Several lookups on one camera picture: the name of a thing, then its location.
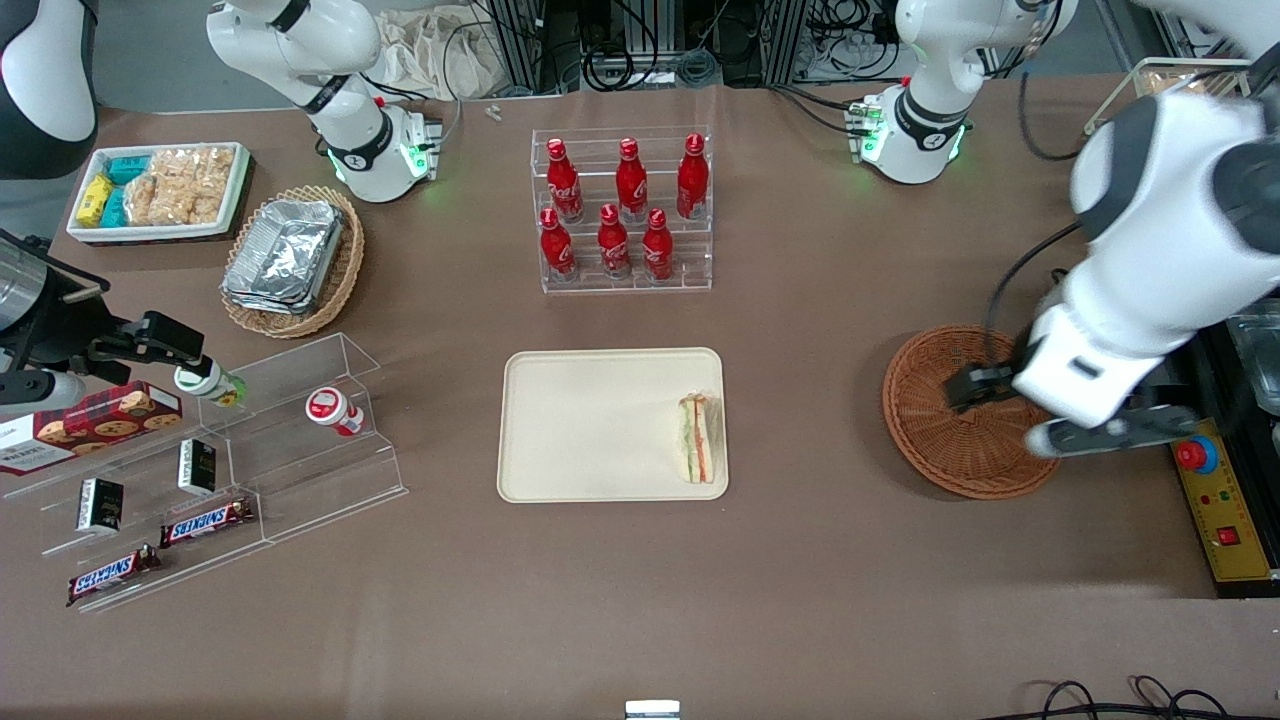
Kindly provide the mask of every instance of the cookie box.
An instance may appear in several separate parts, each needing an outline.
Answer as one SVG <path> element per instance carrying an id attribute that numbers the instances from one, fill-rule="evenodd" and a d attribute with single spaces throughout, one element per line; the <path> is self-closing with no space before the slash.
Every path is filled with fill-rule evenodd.
<path id="1" fill-rule="evenodd" d="M 26 475 L 182 423 L 182 401 L 136 380 L 93 393 L 74 407 L 0 423 L 0 471 Z"/>

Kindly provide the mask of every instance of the wicker basket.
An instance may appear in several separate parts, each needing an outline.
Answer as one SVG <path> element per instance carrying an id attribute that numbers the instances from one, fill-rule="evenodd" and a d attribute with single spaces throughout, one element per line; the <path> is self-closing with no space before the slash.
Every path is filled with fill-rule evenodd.
<path id="1" fill-rule="evenodd" d="M 342 311 L 342 306 L 347 304 L 351 291 L 356 287 L 360 263 L 365 258 L 365 231 L 360 227 L 360 218 L 356 217 L 356 209 L 351 206 L 351 201 L 342 193 L 328 187 L 310 184 L 296 187 L 285 190 L 268 202 L 273 200 L 301 200 L 305 202 L 323 200 L 340 208 L 343 211 L 343 227 L 342 236 L 338 240 L 338 250 L 334 252 L 333 261 L 329 265 L 329 277 L 325 278 L 324 288 L 320 291 L 320 305 L 315 311 L 307 315 L 264 313 L 261 310 L 241 307 L 232 304 L 227 297 L 223 297 L 223 306 L 227 307 L 227 314 L 232 316 L 232 320 L 237 325 L 269 337 L 289 340 L 319 331 L 332 323 L 338 316 L 338 313 Z M 266 202 L 260 205 L 244 224 L 241 225 L 239 234 L 236 236 L 236 245 L 227 259 L 228 268 L 236 261 L 236 255 L 239 254 L 241 247 L 244 245 L 244 236 L 248 234 L 248 228 L 265 206 Z"/>
<path id="2" fill-rule="evenodd" d="M 1006 357 L 1014 342 L 993 333 Z M 943 325 L 904 345 L 884 373 L 884 421 L 902 455 L 933 483 L 975 500 L 1027 495 L 1057 470 L 1057 460 L 1032 455 L 1023 436 L 1050 415 L 1025 398 L 992 402 L 957 415 L 943 383 L 965 363 L 983 359 L 983 329 Z"/>

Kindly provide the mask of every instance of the white plastic tray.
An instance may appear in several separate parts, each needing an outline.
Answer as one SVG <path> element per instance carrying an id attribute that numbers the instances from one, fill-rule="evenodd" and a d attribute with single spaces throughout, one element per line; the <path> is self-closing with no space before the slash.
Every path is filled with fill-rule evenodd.
<path id="1" fill-rule="evenodd" d="M 227 190 L 223 192 L 223 206 L 218 211 L 218 220 L 212 223 L 200 223 L 195 225 L 138 225 L 127 228 L 86 228 L 76 222 L 74 208 L 79 205 L 84 191 L 88 190 L 93 176 L 102 172 L 106 161 L 114 158 L 128 158 L 131 155 L 150 155 L 165 147 L 196 149 L 205 145 L 224 145 L 236 149 L 236 159 L 232 160 L 232 174 L 227 179 Z M 239 142 L 195 142 L 188 145 L 136 145 L 133 147 L 104 147 L 95 150 L 88 159 L 88 168 L 81 178 L 79 190 L 76 191 L 76 205 L 70 217 L 67 218 L 67 234 L 83 242 L 84 245 L 145 245 L 151 242 L 173 241 L 180 242 L 184 238 L 216 236 L 227 232 L 236 218 L 236 208 L 239 205 L 241 190 L 244 187 L 244 176 L 248 174 L 248 149 Z"/>
<path id="2" fill-rule="evenodd" d="M 680 473 L 680 398 L 718 398 L 713 482 Z M 707 347 L 517 352 L 507 361 L 498 495 L 507 502 L 716 500 L 728 489 L 721 359 Z"/>

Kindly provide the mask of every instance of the brown tablecloth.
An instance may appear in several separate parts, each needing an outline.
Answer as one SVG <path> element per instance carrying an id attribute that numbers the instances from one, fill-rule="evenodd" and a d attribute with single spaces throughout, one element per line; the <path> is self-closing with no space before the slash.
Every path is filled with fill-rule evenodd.
<path id="1" fill-rule="evenodd" d="M 1041 142 L 1065 149 L 1116 79 L 1037 81 Z M 65 562 L 38 556 L 31 509 L 0 505 L 0 708 L 550 719 L 672 697 L 691 719 L 964 719 L 1038 707 L 1038 680 L 1130 701 L 1125 676 L 1151 673 L 1275 714 L 1280 606 L 1208 600 L 1167 451 L 1069 460 L 1039 492 L 983 503 L 929 486 L 882 427 L 899 345 L 978 320 L 1005 268 L 1070 218 L 1069 164 L 1023 149 L 1014 91 L 988 83 L 960 158 L 924 187 L 850 164 L 838 133 L 764 91 L 502 101 L 502 123 L 468 105 L 439 182 L 358 205 L 369 251 L 332 325 L 384 365 L 378 423 L 412 492 L 100 616 L 61 607 Z M 544 297 L 530 131 L 692 122 L 717 136 L 716 288 Z M 250 206 L 335 182 L 298 111 L 113 113 L 100 142 L 214 140 L 257 159 Z M 227 249 L 55 245 L 109 274 L 116 314 L 169 313 L 236 366 L 291 343 L 225 316 Z M 1032 263 L 1002 327 L 1082 254 L 1071 240 Z M 513 352 L 662 346 L 724 360 L 723 498 L 498 497 Z"/>

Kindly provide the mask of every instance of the black box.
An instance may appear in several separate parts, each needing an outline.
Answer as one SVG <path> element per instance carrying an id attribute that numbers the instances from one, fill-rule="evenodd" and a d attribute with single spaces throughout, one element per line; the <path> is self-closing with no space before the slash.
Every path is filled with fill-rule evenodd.
<path id="1" fill-rule="evenodd" d="M 212 495 L 218 483 L 218 459 L 214 446 L 191 438 L 182 441 L 178 460 L 178 489 L 191 495 Z"/>
<path id="2" fill-rule="evenodd" d="M 79 533 L 115 533 L 124 512 L 124 486 L 91 478 L 81 483 L 81 510 L 76 521 Z"/>

